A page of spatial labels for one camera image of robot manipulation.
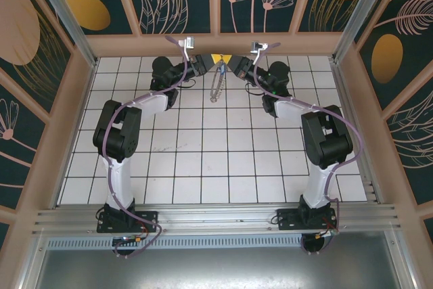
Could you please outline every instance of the yellow object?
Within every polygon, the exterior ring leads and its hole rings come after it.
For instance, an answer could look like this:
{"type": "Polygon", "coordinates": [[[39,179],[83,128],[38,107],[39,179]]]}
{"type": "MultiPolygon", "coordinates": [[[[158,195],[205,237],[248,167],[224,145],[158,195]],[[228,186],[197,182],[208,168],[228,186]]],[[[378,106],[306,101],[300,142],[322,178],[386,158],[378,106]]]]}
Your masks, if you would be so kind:
{"type": "Polygon", "coordinates": [[[403,60],[403,45],[398,37],[385,34],[376,42],[371,56],[371,71],[375,80],[386,84],[394,78],[403,60]]]}
{"type": "Polygon", "coordinates": [[[0,58],[28,64],[39,48],[38,13],[30,0],[0,0],[0,58]]]}
{"type": "Polygon", "coordinates": [[[81,27],[103,30],[110,25],[110,13],[100,0],[66,0],[81,27]]]}
{"type": "Polygon", "coordinates": [[[214,64],[224,61],[225,64],[228,64],[231,59],[231,54],[211,54],[212,59],[214,60],[214,64]]]}

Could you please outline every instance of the purple cable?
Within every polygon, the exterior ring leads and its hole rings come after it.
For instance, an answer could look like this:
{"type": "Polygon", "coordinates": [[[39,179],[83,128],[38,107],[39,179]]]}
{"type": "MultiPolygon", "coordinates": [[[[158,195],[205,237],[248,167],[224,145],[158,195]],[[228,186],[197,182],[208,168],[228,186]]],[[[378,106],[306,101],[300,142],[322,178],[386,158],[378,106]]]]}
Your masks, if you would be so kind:
{"type": "Polygon", "coordinates": [[[257,87],[258,87],[259,89],[261,89],[261,90],[263,91],[263,93],[265,93],[265,94],[267,94],[267,95],[269,95],[269,96],[275,97],[275,98],[277,98],[277,99],[282,99],[283,101],[289,100],[289,102],[293,102],[293,103],[295,103],[295,104],[298,104],[298,105],[304,106],[305,108],[309,108],[309,109],[311,109],[311,110],[318,110],[318,111],[324,112],[324,113],[326,113],[326,114],[332,115],[333,117],[335,117],[335,118],[337,118],[338,120],[342,121],[342,122],[343,122],[345,125],[347,125],[350,129],[352,129],[353,133],[357,136],[357,138],[358,138],[358,140],[359,140],[359,151],[357,152],[357,154],[355,155],[355,157],[353,157],[353,158],[351,158],[351,159],[349,159],[349,160],[347,160],[347,161],[345,161],[345,162],[342,162],[342,163],[340,163],[340,164],[334,166],[333,169],[331,170],[331,172],[329,173],[327,179],[326,179],[326,184],[325,184],[325,197],[326,197],[330,202],[335,202],[335,203],[337,204],[337,227],[336,227],[336,229],[338,230],[338,226],[339,226],[339,224],[340,224],[340,218],[339,218],[339,216],[340,216],[340,202],[339,202],[338,198],[331,199],[331,198],[328,196],[328,194],[327,194],[327,193],[328,193],[328,190],[329,190],[329,185],[330,185],[330,183],[331,183],[331,178],[332,178],[332,175],[336,172],[337,169],[339,169],[340,167],[343,167],[344,165],[350,164],[351,162],[354,162],[354,161],[356,161],[356,160],[358,159],[358,157],[361,155],[361,152],[362,152],[363,149],[364,149],[364,141],[363,141],[361,135],[359,134],[359,132],[357,131],[357,128],[355,128],[355,126],[353,126],[352,123],[350,123],[349,121],[347,121],[347,120],[346,120],[345,118],[343,118],[342,116],[340,116],[340,115],[338,115],[338,114],[336,114],[336,113],[334,113],[334,112],[332,112],[332,111],[329,111],[329,110],[327,110],[327,109],[325,109],[325,108],[321,108],[320,106],[311,105],[311,104],[308,104],[308,103],[306,103],[306,102],[300,101],[299,99],[296,99],[296,98],[294,98],[294,97],[283,97],[283,96],[278,96],[278,95],[272,94],[271,92],[267,91],[266,89],[263,89],[263,88],[260,86],[260,83],[258,82],[258,79],[257,79],[257,67],[258,67],[258,63],[262,60],[262,57],[265,56],[266,53],[267,53],[270,49],[272,49],[272,48],[274,48],[274,47],[279,47],[280,45],[281,45],[281,43],[274,43],[274,44],[271,44],[270,46],[267,47],[267,49],[265,49],[264,51],[262,51],[262,52],[260,53],[259,57],[257,58],[256,65],[255,65],[255,67],[254,67],[254,82],[256,83],[257,87]]]}
{"type": "Polygon", "coordinates": [[[132,101],[129,101],[129,102],[127,102],[127,103],[124,103],[124,104],[122,104],[115,112],[114,112],[114,114],[113,114],[113,116],[111,117],[111,120],[110,120],[110,122],[108,123],[108,126],[107,126],[107,130],[106,130],[106,133],[105,133],[105,135],[104,135],[104,140],[102,141],[102,156],[107,160],[107,162],[108,162],[108,188],[110,189],[110,193],[111,193],[111,195],[113,196],[113,199],[114,199],[114,201],[115,201],[115,203],[117,203],[117,205],[119,206],[119,208],[124,212],[124,213],[126,213],[128,216],[130,216],[130,217],[132,217],[132,218],[134,218],[134,219],[136,219],[136,220],[138,220],[138,221],[140,221],[140,222],[142,222],[142,223],[147,223],[148,225],[151,225],[151,226],[154,226],[154,227],[157,227],[158,228],[158,233],[144,246],[144,247],[142,247],[142,248],[140,248],[139,250],[135,250],[134,252],[132,252],[130,255],[120,255],[119,253],[118,253],[118,251],[117,251],[117,248],[118,248],[118,246],[119,246],[119,244],[117,244],[115,247],[114,247],[114,252],[116,253],[116,255],[117,255],[117,257],[124,257],[125,259],[127,259],[128,257],[133,257],[133,256],[135,256],[135,255],[137,255],[137,254],[139,254],[139,253],[141,253],[141,252],[143,252],[146,248],[148,248],[150,245],[152,245],[152,243],[153,242],[155,242],[155,240],[161,235],[161,233],[162,233],[162,227],[159,225],[159,224],[157,224],[157,223],[153,223],[153,222],[151,222],[151,221],[147,221],[147,220],[145,220],[145,219],[143,219],[143,218],[140,218],[140,217],[138,217],[138,216],[136,216],[136,215],[134,215],[133,213],[131,213],[131,212],[129,212],[121,203],[120,203],[120,201],[118,200],[118,198],[116,197],[116,193],[114,193],[114,190],[113,190],[113,185],[112,185],[112,182],[111,182],[111,171],[112,171],[112,161],[108,158],[108,156],[107,156],[107,139],[108,139],[108,135],[110,134],[110,130],[111,130],[111,128],[112,128],[112,126],[113,126],[113,123],[114,123],[114,120],[116,120],[116,117],[118,116],[118,114],[120,113],[120,111],[121,110],[123,110],[124,108],[126,108],[127,106],[129,106],[129,105],[133,105],[133,104],[135,104],[135,102],[138,102],[138,101],[141,101],[141,100],[143,100],[143,99],[146,99],[146,98],[148,98],[148,97],[150,97],[150,96],[154,96],[154,95],[161,95],[161,94],[163,94],[163,93],[165,93],[165,92],[167,92],[167,91],[171,91],[172,89],[174,89],[174,88],[176,88],[176,87],[178,87],[182,82],[183,82],[183,79],[185,79],[185,76],[186,76],[186,74],[187,74],[187,68],[188,68],[188,58],[186,57],[186,55],[185,55],[185,52],[184,52],[184,50],[183,50],[183,48],[178,44],[178,42],[176,41],[176,40],[174,40],[172,37],[165,37],[169,42],[171,42],[171,43],[174,43],[180,50],[181,50],[181,53],[182,53],[182,56],[183,56],[183,62],[184,62],[184,64],[185,64],[185,67],[184,67],[184,69],[183,69],[183,74],[182,74],[182,77],[181,77],[181,79],[177,82],[177,83],[175,83],[173,86],[171,86],[171,87],[169,87],[169,88],[167,88],[167,89],[163,89],[163,90],[161,90],[161,91],[156,91],[156,92],[154,92],[154,93],[148,93],[148,94],[144,94],[144,95],[142,95],[142,96],[139,96],[139,97],[137,97],[136,99],[133,99],[132,101]]]}

